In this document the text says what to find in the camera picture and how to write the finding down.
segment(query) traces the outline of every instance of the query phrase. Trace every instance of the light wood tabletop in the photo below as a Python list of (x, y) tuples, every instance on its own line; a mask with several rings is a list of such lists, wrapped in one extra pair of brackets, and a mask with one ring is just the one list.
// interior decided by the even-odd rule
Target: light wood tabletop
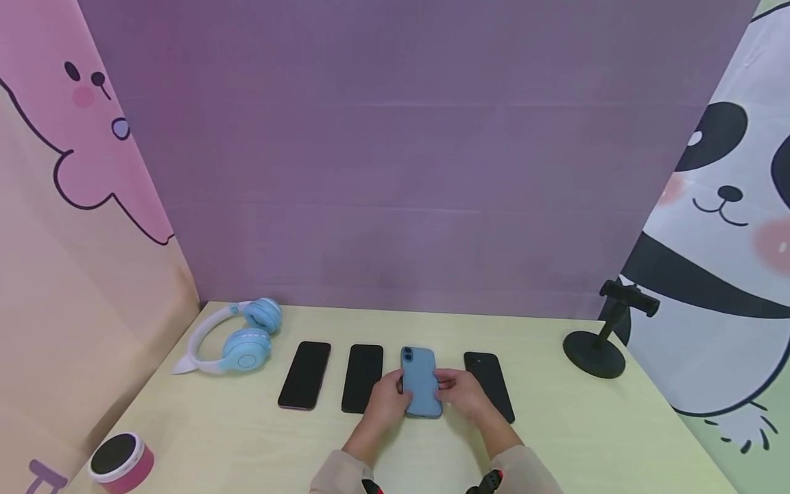
[[(198, 321), (221, 308), (207, 305)], [(137, 494), (307, 492), (326, 455), (339, 449), (360, 415), (340, 411), (355, 343), (384, 347), (384, 372), (400, 367), (404, 345), (430, 348), (439, 367), (463, 368), (467, 351), (498, 355), (524, 442), (566, 494), (735, 494), (647, 375), (626, 355), (625, 373), (604, 380), (566, 359), (572, 330), (600, 322), (480, 315), (283, 307), (281, 331), (263, 368), (250, 374), (171, 375), (194, 323), (115, 425), (136, 432), (156, 463)], [(219, 358), (233, 318), (201, 347)], [(301, 341), (327, 341), (332, 353), (315, 410), (277, 406)], [(387, 494), (463, 494), (488, 471), (480, 437), (450, 407), (438, 420), (407, 418), (374, 467)], [(103, 492), (85, 468), (67, 494)]]

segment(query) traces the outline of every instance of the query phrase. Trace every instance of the human hand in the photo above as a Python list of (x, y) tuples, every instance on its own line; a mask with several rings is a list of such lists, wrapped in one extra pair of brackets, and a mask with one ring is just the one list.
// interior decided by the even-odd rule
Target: human hand
[(473, 424), (478, 424), (492, 410), (496, 411), (472, 373), (436, 369), (434, 375), (439, 381), (436, 398), (440, 402), (450, 403)]
[(401, 421), (408, 404), (412, 402), (410, 392), (401, 394), (398, 391), (398, 383), (402, 375), (403, 369), (392, 371), (373, 386), (362, 422), (380, 432), (386, 432)]

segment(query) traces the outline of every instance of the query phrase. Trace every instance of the blue headphones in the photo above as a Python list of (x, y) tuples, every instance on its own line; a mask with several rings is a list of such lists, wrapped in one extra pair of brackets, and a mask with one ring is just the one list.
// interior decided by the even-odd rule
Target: blue headphones
[[(240, 312), (250, 327), (244, 327), (228, 336), (222, 347), (222, 359), (200, 360), (198, 349), (206, 335), (218, 324)], [(280, 329), (282, 321), (282, 309), (272, 299), (230, 304), (200, 323), (186, 343), (186, 355), (176, 363), (172, 373), (185, 374), (196, 369), (211, 374), (253, 371), (261, 367), (272, 352), (269, 335)]]

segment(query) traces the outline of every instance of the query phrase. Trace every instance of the panda face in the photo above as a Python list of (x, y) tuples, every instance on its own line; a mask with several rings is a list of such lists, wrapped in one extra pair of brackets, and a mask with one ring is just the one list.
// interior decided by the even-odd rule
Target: panda face
[(790, 8), (748, 28), (645, 224), (724, 281), (790, 305)]

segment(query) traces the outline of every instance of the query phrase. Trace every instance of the beige sleeve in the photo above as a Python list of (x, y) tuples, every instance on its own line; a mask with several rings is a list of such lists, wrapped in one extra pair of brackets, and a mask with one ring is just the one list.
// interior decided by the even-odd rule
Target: beige sleeve
[(562, 494), (557, 481), (531, 448), (513, 446), (491, 460), (502, 471), (497, 494)]
[(373, 480), (373, 472), (360, 460), (343, 451), (332, 451), (310, 483), (310, 494), (365, 494), (362, 479)]

